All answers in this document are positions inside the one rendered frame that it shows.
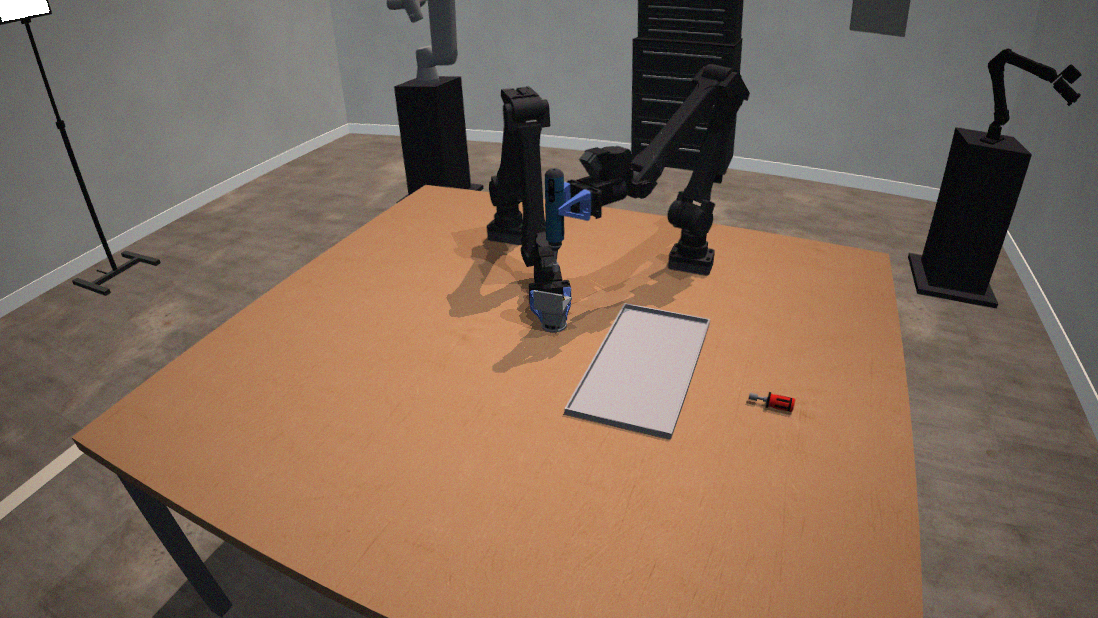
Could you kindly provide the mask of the dark blue electric nut driver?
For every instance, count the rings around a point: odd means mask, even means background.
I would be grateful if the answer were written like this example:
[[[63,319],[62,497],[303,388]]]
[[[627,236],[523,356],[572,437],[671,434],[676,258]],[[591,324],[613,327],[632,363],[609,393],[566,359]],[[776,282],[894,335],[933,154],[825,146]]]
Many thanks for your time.
[[[558,207],[564,204],[564,175],[557,168],[545,173],[545,218],[546,240],[554,252],[552,271],[559,271],[557,252],[564,240],[564,216],[558,215]]]

